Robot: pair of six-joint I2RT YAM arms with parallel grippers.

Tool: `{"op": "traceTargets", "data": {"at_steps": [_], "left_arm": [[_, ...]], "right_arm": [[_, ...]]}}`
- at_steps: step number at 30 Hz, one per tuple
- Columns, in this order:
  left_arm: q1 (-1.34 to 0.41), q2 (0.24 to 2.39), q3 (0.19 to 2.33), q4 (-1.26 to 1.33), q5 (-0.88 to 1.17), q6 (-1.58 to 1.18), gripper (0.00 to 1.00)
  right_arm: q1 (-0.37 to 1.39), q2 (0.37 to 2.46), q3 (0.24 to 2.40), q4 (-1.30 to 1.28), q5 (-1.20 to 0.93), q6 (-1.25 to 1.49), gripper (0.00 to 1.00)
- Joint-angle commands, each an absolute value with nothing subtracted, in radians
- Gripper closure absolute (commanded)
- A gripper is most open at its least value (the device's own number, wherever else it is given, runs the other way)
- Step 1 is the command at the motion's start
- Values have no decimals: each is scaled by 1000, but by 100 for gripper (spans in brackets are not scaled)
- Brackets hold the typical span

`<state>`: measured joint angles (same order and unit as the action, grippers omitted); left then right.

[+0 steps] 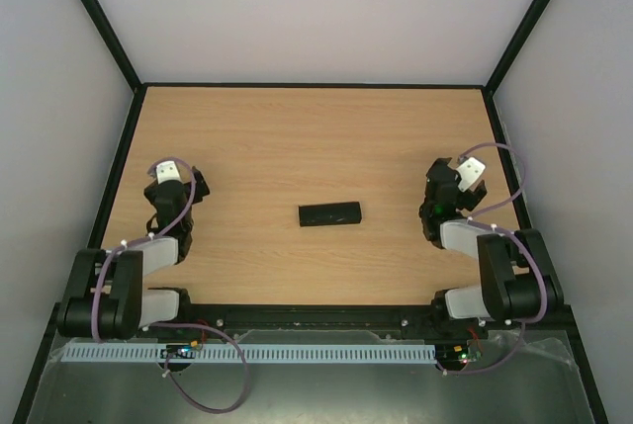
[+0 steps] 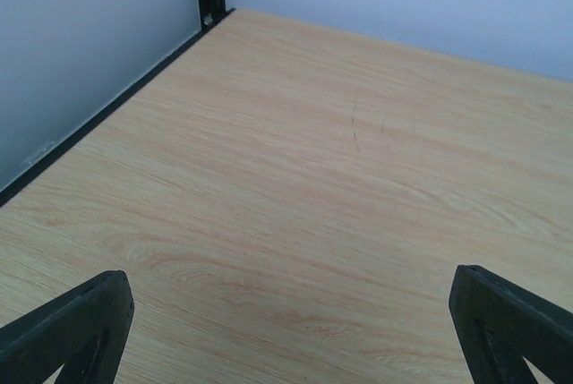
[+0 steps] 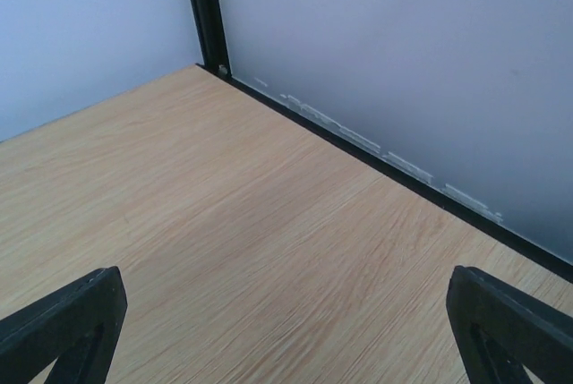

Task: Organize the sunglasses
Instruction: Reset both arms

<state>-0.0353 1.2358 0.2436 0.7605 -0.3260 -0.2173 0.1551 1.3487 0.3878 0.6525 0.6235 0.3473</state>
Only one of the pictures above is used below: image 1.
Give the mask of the black sunglasses case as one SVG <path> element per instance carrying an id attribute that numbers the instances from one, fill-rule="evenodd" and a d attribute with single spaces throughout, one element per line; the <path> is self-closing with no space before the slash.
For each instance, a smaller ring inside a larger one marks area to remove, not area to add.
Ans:
<path id="1" fill-rule="evenodd" d="M 300 227 L 359 224 L 362 210 L 359 202 L 343 202 L 298 206 Z"/>

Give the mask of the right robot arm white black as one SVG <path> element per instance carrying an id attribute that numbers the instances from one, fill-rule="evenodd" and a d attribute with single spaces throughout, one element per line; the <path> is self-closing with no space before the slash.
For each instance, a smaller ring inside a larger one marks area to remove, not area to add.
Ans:
<path id="1" fill-rule="evenodd" d="M 466 319 L 536 323 L 565 305 L 564 292 L 542 234 L 534 229 L 510 231 L 473 219 L 487 194 L 486 165 L 475 157 L 453 168 L 449 158 L 436 159 L 426 172 L 418 215 L 425 239 L 433 246 L 478 262 L 477 286 L 440 291 L 431 324 L 450 337 Z"/>

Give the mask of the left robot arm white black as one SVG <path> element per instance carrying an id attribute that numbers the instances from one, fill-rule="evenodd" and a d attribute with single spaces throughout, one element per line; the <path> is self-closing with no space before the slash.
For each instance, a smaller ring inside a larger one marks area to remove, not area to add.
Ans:
<path id="1" fill-rule="evenodd" d="M 183 292 L 149 289 L 144 278 L 175 266 L 193 243 L 192 206 L 210 194 L 203 173 L 192 167 L 185 182 L 177 162 L 150 168 L 153 181 L 143 194 L 154 207 L 146 236 L 123 240 L 111 250 L 76 253 L 56 319 L 58 333 L 96 342 L 128 340 L 143 327 L 177 317 Z"/>

